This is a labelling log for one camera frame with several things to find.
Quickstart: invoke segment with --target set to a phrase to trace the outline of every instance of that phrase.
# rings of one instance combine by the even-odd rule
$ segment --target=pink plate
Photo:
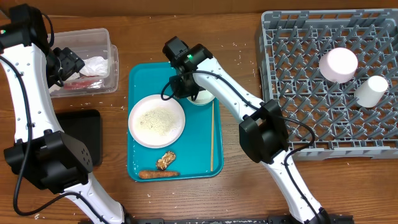
[[[185,114],[175,99],[164,101],[160,95],[151,95],[134,105],[128,122],[135,141],[145,147],[158,149],[172,144],[181,136]]]

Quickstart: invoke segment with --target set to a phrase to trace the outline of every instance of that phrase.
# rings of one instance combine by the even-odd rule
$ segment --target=teal tray
[[[165,63],[144,63],[135,66],[129,75],[129,110],[144,97],[160,94],[169,77],[176,71]],[[168,87],[165,94],[171,95]],[[141,146],[127,135],[127,171],[131,178],[138,182],[161,180],[180,180],[200,177],[214,177],[224,166],[223,140],[221,136],[220,106],[214,103],[214,170],[210,171],[211,162],[211,103],[196,106],[187,99],[176,99],[185,112],[185,128],[182,135],[171,145],[161,149],[150,149]],[[167,170],[178,171],[178,177],[158,179],[141,179],[140,170],[156,170],[155,163],[166,151],[172,151],[176,160]]]

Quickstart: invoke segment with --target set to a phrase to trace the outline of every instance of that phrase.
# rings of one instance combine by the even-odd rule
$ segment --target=clear plastic bin
[[[64,81],[64,87],[50,88],[52,98],[112,93],[118,89],[119,56],[118,49],[111,44],[109,32],[104,29],[76,30],[56,33],[53,49],[69,47],[81,59],[101,56],[108,59],[108,72],[105,75],[86,77],[79,74],[77,79]]]

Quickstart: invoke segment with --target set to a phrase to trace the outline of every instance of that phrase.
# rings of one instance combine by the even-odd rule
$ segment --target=metal grid
[[[317,136],[313,149],[296,158],[353,156],[353,151],[356,156],[388,153],[391,158],[398,157],[398,150],[387,152],[398,148],[397,13],[376,9],[270,11],[262,15],[257,64],[264,100],[277,99],[285,116],[313,127]],[[325,80],[318,68],[320,57],[335,47],[350,49],[359,62],[354,78],[344,84]],[[385,77],[389,89],[375,107],[357,107],[353,93],[373,75]],[[287,127],[292,148],[311,138],[303,127],[292,123]],[[340,153],[329,151],[325,157],[325,149]],[[381,151],[371,154],[358,149]]]

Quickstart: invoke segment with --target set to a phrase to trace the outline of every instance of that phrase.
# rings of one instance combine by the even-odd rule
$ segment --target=chopstick
[[[210,171],[213,171],[213,162],[214,162],[214,100],[213,100],[213,106],[211,107],[211,162],[210,162]]]

